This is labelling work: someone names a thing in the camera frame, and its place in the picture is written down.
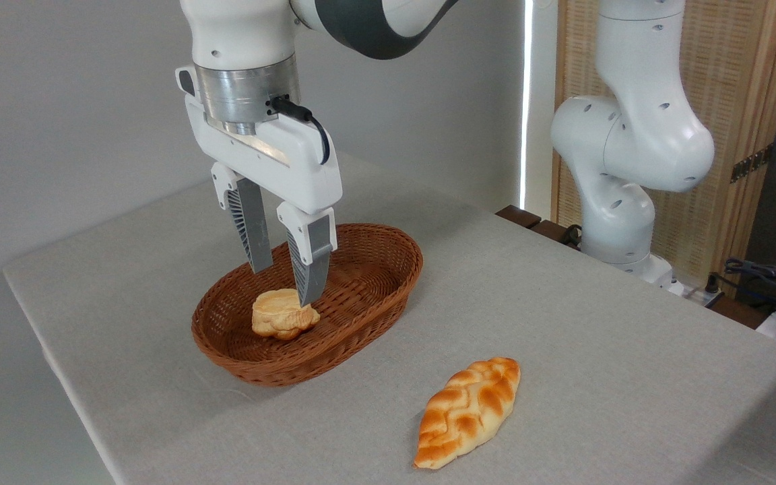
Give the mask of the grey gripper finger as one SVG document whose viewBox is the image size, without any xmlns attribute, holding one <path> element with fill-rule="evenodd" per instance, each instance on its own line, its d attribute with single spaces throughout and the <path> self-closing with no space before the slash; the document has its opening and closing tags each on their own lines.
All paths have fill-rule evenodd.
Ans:
<svg viewBox="0 0 776 485">
<path fill-rule="evenodd" d="M 320 298 L 327 283 L 330 255 L 337 249 L 335 212 L 308 214 L 284 201 L 277 209 L 286 227 L 288 248 L 301 307 Z"/>
<path fill-rule="evenodd" d="M 253 273 L 271 267 L 272 254 L 261 187 L 219 162 L 212 166 L 212 179 L 220 206 L 233 218 Z"/>
</svg>

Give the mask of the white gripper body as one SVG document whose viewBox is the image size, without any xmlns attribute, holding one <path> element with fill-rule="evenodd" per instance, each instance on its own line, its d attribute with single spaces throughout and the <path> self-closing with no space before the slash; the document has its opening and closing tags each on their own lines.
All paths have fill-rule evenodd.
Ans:
<svg viewBox="0 0 776 485">
<path fill-rule="evenodd" d="M 323 211 L 341 199 L 337 153 L 330 144 L 329 159 L 323 161 L 318 128 L 272 115 L 243 134 L 207 114 L 194 65 L 179 68 L 176 82 L 185 93 L 191 128 L 204 154 L 306 213 Z"/>
</svg>

